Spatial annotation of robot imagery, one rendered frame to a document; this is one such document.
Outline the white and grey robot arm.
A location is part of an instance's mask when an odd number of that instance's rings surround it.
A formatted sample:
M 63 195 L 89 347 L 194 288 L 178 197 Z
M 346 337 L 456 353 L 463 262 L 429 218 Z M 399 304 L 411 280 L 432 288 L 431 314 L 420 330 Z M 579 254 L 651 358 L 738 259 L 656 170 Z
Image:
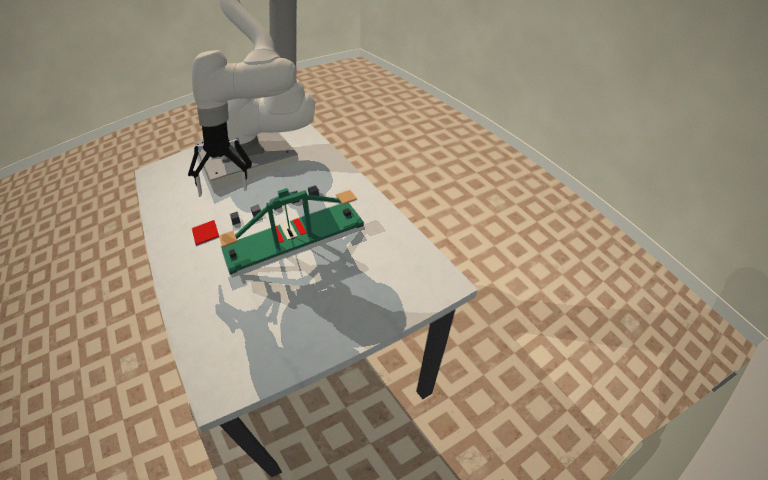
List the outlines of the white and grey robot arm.
M 227 64 L 219 50 L 194 59 L 192 88 L 199 125 L 227 121 L 230 141 L 238 138 L 248 156 L 262 154 L 256 134 L 294 131 L 314 120 L 315 100 L 296 81 L 297 0 L 269 0 L 270 34 L 240 0 L 220 0 L 220 6 L 256 50 L 242 63 Z

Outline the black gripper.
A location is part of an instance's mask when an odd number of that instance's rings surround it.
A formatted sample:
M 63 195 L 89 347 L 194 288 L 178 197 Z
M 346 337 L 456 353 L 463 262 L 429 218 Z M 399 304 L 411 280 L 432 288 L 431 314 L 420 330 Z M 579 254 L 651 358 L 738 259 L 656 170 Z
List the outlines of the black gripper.
M 247 182 L 246 182 L 247 169 L 252 167 L 252 162 L 247 156 L 247 154 L 245 153 L 245 151 L 243 150 L 243 148 L 241 147 L 238 138 L 232 141 L 228 139 L 227 121 L 218 126 L 213 126 L 213 127 L 202 126 L 202 132 L 203 132 L 204 145 L 199 145 L 199 144 L 195 145 L 194 156 L 188 172 L 188 176 L 193 176 L 195 179 L 195 185 L 197 186 L 199 197 L 202 196 L 202 187 L 201 187 L 200 175 L 199 175 L 201 169 L 203 168 L 203 166 L 205 165 L 209 157 L 216 158 L 216 157 L 223 157 L 224 155 L 227 158 L 229 158 L 231 161 L 233 161 L 240 169 L 242 169 L 244 191 L 247 191 Z M 211 144 L 208 144 L 208 143 L 211 143 Z M 237 152 L 239 153 L 239 155 L 241 156 L 241 158 L 245 163 L 241 161 L 234 153 L 232 153 L 230 149 L 228 149 L 230 145 L 236 148 Z M 193 171 L 197 156 L 202 149 L 206 152 L 206 155 L 204 156 L 203 160 L 197 167 L 196 171 Z

